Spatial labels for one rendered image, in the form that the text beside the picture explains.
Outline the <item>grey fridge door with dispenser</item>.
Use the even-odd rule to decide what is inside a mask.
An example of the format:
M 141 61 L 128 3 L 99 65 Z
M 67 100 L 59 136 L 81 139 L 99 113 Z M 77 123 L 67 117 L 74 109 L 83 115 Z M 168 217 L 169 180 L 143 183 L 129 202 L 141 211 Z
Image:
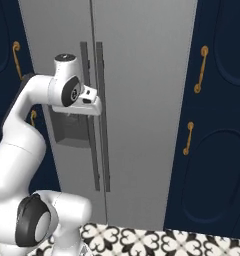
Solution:
M 71 53 L 78 58 L 82 81 L 80 42 L 87 42 L 90 83 L 96 86 L 91 23 L 91 0 L 19 0 L 26 35 L 37 74 L 55 73 L 54 57 Z M 100 191 L 95 190 L 87 117 L 56 113 L 43 108 L 53 157 L 62 191 L 88 198 L 91 220 L 107 222 L 103 173 L 100 160 L 99 119 L 94 117 Z

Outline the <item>plain grey fridge door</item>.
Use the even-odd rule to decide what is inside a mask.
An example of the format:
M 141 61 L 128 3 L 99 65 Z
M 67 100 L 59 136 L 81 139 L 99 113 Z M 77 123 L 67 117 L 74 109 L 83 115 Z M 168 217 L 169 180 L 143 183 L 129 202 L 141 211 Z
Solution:
M 108 222 L 163 227 L 198 0 L 92 0 L 103 43 Z

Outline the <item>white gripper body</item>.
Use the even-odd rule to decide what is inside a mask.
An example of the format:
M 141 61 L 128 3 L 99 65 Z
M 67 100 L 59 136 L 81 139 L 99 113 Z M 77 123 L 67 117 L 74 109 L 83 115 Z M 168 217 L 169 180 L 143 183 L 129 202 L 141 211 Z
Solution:
M 100 98 L 96 96 L 91 104 L 79 104 L 75 102 L 69 107 L 53 106 L 52 109 L 58 113 L 99 116 L 102 113 L 102 103 Z

